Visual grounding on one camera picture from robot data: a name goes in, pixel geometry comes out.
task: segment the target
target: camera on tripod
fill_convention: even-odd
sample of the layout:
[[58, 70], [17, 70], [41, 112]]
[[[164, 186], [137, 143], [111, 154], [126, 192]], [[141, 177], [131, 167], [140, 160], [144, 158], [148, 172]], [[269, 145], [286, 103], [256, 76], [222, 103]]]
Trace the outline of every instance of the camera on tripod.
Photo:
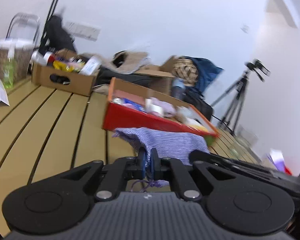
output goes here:
[[254, 60], [254, 63], [251, 62], [247, 62], [246, 66], [248, 67], [249, 70], [251, 71], [255, 71], [258, 75], [258, 77], [260, 78], [260, 80], [262, 82], [264, 82], [265, 80], [263, 79], [263, 77], [257, 72], [257, 69], [261, 70], [262, 73], [264, 73], [266, 76], [270, 76], [270, 71], [267, 70], [265, 68], [265, 66], [257, 59]]
[[[223, 99], [227, 94], [229, 94], [233, 89], [236, 89], [237, 94], [233, 98], [233, 100], [230, 103], [230, 106], [228, 107], [225, 115], [218, 119], [219, 123], [217, 125], [218, 128], [221, 128], [222, 126], [225, 126], [229, 131], [231, 135], [234, 135], [235, 129], [237, 126], [237, 123], [239, 121], [239, 117], [242, 111], [242, 107], [244, 105], [244, 100], [246, 96], [246, 89], [248, 85], [248, 77], [251, 71], [254, 71], [259, 79], [264, 82], [265, 80], [260, 75], [260, 73], [257, 70], [260, 70], [263, 74], [266, 76], [270, 76], [270, 71], [265, 68], [265, 66], [257, 59], [254, 60], [254, 63], [247, 62], [246, 63], [247, 70], [244, 71], [242, 77], [238, 79], [236, 82], [234, 82], [220, 97], [218, 97], [211, 106], [215, 106], [221, 99]], [[234, 117], [235, 113], [237, 112], [237, 116], [235, 118], [235, 123], [233, 125], [233, 128], [231, 129], [229, 127], [232, 118]]]

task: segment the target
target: white wall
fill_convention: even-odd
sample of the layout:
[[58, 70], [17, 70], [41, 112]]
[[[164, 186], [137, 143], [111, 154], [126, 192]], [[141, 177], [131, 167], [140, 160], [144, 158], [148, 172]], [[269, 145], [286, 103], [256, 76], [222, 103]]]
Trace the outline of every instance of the white wall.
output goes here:
[[[51, 0], [0, 0], [0, 36], [18, 11], [45, 21]], [[205, 57], [226, 71], [209, 89], [216, 98], [244, 70], [266, 0], [60, 0], [64, 19], [101, 27], [96, 42], [77, 38], [79, 52], [106, 57], [124, 49], [150, 53], [156, 64], [172, 54]], [[241, 30], [249, 26], [249, 33]]]
[[252, 58], [271, 71], [262, 83], [251, 74], [240, 123], [259, 141], [263, 157], [270, 148], [283, 152], [294, 175], [300, 173], [300, 28], [287, 25], [280, 14], [267, 13]]

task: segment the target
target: black backpack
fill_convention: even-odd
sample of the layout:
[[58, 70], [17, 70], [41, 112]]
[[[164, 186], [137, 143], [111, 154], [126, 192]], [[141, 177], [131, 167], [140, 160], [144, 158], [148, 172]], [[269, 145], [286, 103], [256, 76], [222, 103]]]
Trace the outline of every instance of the black backpack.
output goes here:
[[95, 86], [103, 85], [103, 84], [110, 84], [111, 78], [116, 77], [123, 79], [125, 81], [143, 86], [143, 87], [149, 87], [152, 78], [147, 75], [138, 75], [138, 74], [120, 74], [117, 72], [114, 72], [108, 68], [100, 67], [100, 71], [97, 76], [97, 80], [95, 83]]
[[202, 113], [209, 121], [213, 115], [213, 108], [204, 101], [200, 91], [194, 87], [186, 87], [183, 101], [192, 104]]
[[51, 16], [46, 23], [46, 35], [49, 38], [49, 46], [51, 48], [55, 48], [56, 50], [69, 49], [76, 52], [71, 36], [62, 28], [61, 17], [57, 15]]

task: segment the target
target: open cardboard box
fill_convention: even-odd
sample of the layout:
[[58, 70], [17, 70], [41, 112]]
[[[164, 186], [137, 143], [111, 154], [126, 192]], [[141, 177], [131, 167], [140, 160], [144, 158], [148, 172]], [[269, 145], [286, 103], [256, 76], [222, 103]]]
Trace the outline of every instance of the open cardboard box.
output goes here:
[[[168, 102], [174, 105], [175, 107], [187, 107], [188, 109], [193, 111], [193, 114], [196, 117], [196, 119], [205, 128], [207, 128], [208, 132], [197, 130], [184, 124], [180, 124], [179, 122], [174, 121], [172, 119], [157, 117], [151, 114], [128, 108], [126, 106], [116, 104], [112, 102], [112, 100], [115, 98], [117, 90], [141, 97], [143, 99], [155, 97], [161, 101]], [[168, 132], [189, 132], [203, 136], [208, 146], [212, 145], [214, 140], [219, 136], [216, 128], [194, 106], [180, 101], [176, 98], [165, 95], [163, 93], [154, 91], [152, 89], [135, 85], [133, 83], [126, 82], [121, 79], [112, 78], [109, 87], [108, 102], [106, 107], [106, 114], [103, 121], [103, 129], [112, 131], [115, 128], [132, 127], [147, 127], [154, 130]]]
[[146, 65], [140, 70], [136, 71], [134, 74], [151, 76], [153, 81], [151, 82], [149, 88], [166, 95], [170, 95], [171, 83], [175, 78], [175, 76], [172, 75], [172, 70], [176, 60], [176, 56], [171, 56], [161, 66]]
[[[78, 55], [75, 54], [73, 51], [67, 49], [62, 49], [58, 51], [56, 55], [65, 59], [70, 59], [71, 57], [78, 57]], [[70, 83], [60, 84], [53, 82], [50, 79], [51, 75], [67, 77], [70, 80]], [[85, 76], [78, 73], [57, 70], [53, 67], [42, 66], [38, 63], [35, 63], [33, 65], [32, 71], [32, 83], [36, 85], [56, 88], [83, 96], [90, 95], [92, 86], [95, 83], [96, 78], [96, 76]]]

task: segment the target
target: wall outlet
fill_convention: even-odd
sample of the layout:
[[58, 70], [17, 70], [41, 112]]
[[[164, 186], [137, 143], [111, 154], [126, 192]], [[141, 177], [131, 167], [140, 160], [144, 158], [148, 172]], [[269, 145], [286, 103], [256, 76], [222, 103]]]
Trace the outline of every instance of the wall outlet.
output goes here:
[[86, 26], [74, 22], [66, 22], [64, 28], [73, 36], [78, 36], [90, 41], [96, 41], [101, 30], [100, 27]]

